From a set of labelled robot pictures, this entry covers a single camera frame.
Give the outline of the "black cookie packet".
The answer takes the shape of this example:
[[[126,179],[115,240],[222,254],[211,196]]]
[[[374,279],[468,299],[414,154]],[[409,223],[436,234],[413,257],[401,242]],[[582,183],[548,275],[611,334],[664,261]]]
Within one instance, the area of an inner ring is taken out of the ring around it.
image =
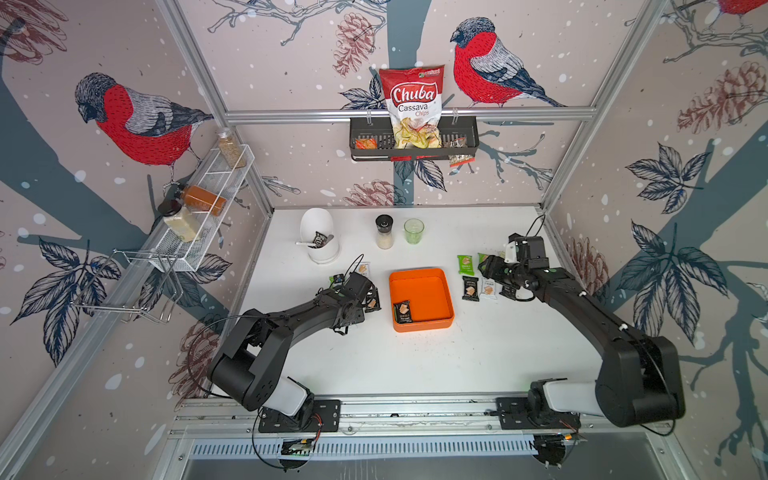
[[[401,301],[393,305],[394,320],[398,325],[410,324],[413,322],[411,305],[409,300]]]
[[[479,298],[479,279],[472,276],[463,276],[462,299],[465,301],[478,302]]]
[[[503,285],[502,288],[501,288],[501,291],[500,291],[500,295],[505,297],[505,298],[507,298],[507,299],[516,301],[517,300],[517,289],[513,288],[511,286],[508,286],[508,285]]]

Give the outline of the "black cookie packet front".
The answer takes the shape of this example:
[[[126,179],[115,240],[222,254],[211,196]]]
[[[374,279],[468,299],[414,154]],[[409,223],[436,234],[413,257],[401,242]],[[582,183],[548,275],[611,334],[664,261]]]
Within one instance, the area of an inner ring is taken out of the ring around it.
[[[411,305],[409,300],[401,301],[393,305],[394,320],[398,325],[410,324],[413,322]]]

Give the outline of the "white cookie packet front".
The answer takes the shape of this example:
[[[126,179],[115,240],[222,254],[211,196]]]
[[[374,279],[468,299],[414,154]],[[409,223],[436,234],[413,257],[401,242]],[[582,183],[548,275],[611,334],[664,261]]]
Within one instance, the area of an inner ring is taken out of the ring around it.
[[[356,267],[356,272],[360,275],[369,277],[370,276],[370,263],[369,262],[361,262]]]

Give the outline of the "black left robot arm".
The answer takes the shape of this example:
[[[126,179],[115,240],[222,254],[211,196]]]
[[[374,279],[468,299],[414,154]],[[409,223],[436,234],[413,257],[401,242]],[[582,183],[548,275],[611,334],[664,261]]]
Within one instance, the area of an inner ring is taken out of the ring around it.
[[[262,407],[294,416],[309,392],[283,375],[291,347],[322,331],[346,335],[365,320],[367,298],[377,291],[356,272],[284,311],[242,314],[211,361],[207,378],[248,411]]]

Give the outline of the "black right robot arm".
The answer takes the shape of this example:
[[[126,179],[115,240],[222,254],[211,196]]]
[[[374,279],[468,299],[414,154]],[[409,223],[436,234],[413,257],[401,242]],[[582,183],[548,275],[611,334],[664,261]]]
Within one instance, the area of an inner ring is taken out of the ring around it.
[[[507,263],[489,255],[479,270],[513,291],[528,290],[565,317],[595,348],[602,363],[590,388],[598,414],[617,427],[676,421],[686,413],[676,347],[607,311],[565,269],[543,259]]]

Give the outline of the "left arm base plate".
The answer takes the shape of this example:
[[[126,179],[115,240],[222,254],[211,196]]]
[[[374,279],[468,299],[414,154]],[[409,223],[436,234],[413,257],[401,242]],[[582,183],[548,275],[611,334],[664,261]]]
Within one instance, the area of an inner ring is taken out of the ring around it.
[[[259,415],[259,433],[337,432],[342,402],[337,399],[307,400],[294,416],[263,408]]]

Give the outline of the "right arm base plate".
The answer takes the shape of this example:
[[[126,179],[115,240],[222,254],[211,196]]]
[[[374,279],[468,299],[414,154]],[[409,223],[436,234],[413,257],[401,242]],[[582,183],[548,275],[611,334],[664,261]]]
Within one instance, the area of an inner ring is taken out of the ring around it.
[[[532,400],[528,396],[497,397],[495,407],[503,430],[581,428],[578,414],[555,411],[538,394]]]

